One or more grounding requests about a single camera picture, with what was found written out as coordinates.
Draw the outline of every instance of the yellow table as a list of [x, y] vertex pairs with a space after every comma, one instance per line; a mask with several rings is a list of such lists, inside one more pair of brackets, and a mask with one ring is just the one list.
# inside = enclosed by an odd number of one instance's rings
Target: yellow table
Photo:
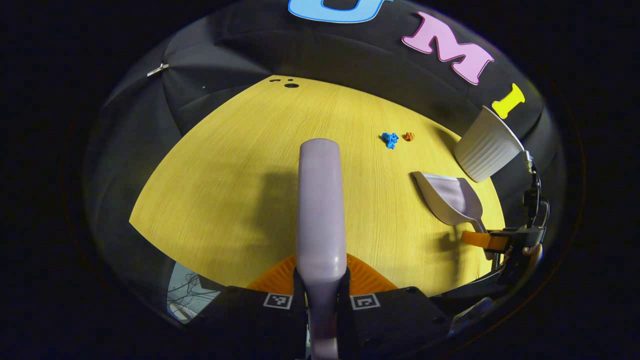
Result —
[[[299, 87], [284, 86], [290, 83]], [[380, 137], [407, 131], [414, 141], [400, 138], [395, 150]], [[460, 242], [471, 225], [439, 221], [410, 176], [467, 178], [485, 226], [502, 229], [491, 180], [473, 182], [452, 155], [458, 135], [379, 97], [289, 76], [253, 85], [195, 126], [158, 165], [130, 222], [191, 270], [247, 286], [295, 253], [298, 155], [311, 138], [340, 145], [350, 254], [398, 287], [418, 286], [426, 295], [490, 270], [482, 249]]]

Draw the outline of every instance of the blue crumpled paper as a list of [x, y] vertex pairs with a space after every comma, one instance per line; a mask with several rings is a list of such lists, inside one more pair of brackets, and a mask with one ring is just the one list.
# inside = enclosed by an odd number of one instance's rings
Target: blue crumpled paper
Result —
[[395, 149], [396, 143], [398, 142], [398, 136], [396, 135], [396, 133], [382, 133], [382, 140], [387, 143], [388, 149]]

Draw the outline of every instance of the blue letter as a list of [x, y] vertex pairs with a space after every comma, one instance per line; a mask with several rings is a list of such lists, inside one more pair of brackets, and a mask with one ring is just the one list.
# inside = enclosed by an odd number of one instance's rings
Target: blue letter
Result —
[[373, 19], [385, 1], [393, 0], [358, 0], [351, 10], [328, 8], [323, 0], [289, 0], [289, 12], [295, 16], [326, 22], [365, 22]]

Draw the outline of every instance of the pink letter m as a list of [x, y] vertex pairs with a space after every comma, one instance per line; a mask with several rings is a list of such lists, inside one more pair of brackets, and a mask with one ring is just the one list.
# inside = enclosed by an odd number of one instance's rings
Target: pink letter m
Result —
[[429, 45], [433, 38], [436, 38], [440, 61], [464, 56], [464, 59], [453, 63], [451, 67], [468, 82], [478, 85], [480, 73], [489, 61], [493, 61], [493, 57], [478, 45], [458, 44], [447, 24], [429, 14], [423, 12], [418, 14], [422, 17], [422, 24], [418, 31], [412, 37], [403, 37], [402, 41], [422, 53], [431, 54], [433, 49]]

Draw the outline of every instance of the umbrella clip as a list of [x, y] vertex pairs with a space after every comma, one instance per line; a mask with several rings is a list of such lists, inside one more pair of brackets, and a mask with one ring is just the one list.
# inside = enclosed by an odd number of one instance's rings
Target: umbrella clip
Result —
[[165, 63], [161, 63], [160, 66], [156, 69], [151, 70], [150, 72], [147, 73], [147, 77], [155, 74], [156, 72], [161, 72], [162, 70], [166, 69], [169, 67], [169, 64], [165, 64]]

